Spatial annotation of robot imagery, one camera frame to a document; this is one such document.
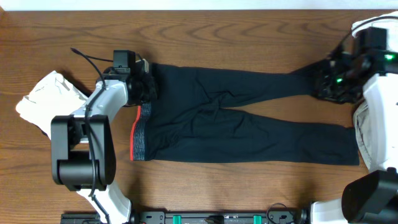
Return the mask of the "black leggings red waistband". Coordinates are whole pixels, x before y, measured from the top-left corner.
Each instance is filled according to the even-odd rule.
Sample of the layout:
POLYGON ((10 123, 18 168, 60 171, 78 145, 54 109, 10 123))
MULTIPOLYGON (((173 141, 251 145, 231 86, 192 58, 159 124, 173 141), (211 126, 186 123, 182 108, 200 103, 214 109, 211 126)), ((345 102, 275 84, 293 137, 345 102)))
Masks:
POLYGON ((138 107, 131 129, 133 161, 359 164, 352 128, 295 123, 241 111, 241 107, 309 95, 321 60, 283 73, 257 73, 155 63, 159 95, 138 107))

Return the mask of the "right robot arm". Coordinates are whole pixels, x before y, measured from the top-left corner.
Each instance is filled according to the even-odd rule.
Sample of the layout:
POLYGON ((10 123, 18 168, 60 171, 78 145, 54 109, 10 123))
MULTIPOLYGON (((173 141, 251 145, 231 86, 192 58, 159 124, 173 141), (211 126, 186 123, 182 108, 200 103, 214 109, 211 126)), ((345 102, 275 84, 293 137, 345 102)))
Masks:
POLYGON ((369 174, 348 184, 341 198, 313 203, 309 223, 397 223, 397 54, 340 54, 317 78, 315 95, 334 103, 363 97, 372 152, 369 174))

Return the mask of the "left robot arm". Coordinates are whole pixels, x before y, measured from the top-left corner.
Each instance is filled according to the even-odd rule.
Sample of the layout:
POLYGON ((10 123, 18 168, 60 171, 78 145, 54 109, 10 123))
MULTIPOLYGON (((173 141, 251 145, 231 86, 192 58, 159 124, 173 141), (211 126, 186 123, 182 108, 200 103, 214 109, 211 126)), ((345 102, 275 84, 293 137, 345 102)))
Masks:
POLYGON ((137 106, 131 158, 144 157, 141 133, 157 89, 147 60, 115 60, 97 81, 87 102, 51 122, 52 177, 56 184, 86 198, 95 213, 64 213, 61 223, 140 223, 132 202, 115 181, 116 155, 110 124, 124 106, 137 106))

